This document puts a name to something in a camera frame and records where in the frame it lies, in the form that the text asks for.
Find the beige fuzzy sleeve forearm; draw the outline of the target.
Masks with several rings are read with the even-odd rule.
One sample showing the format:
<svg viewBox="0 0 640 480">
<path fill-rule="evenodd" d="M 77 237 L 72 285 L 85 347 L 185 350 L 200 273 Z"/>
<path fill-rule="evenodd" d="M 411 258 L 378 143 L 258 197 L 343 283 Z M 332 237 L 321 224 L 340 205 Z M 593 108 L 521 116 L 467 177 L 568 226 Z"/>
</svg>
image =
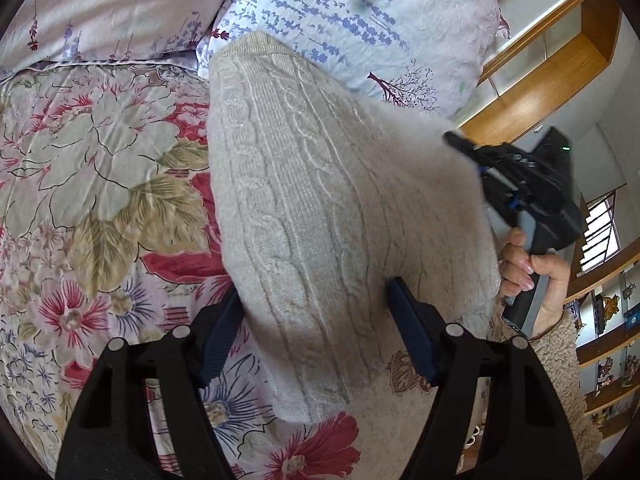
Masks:
<svg viewBox="0 0 640 480">
<path fill-rule="evenodd" d="M 587 479 L 602 463 L 603 456 L 598 452 L 602 436 L 584 415 L 586 402 L 580 391 L 575 326 L 569 314 L 561 313 L 559 322 L 534 340 L 532 347 L 562 403 L 582 464 L 582 478 Z"/>
</svg>

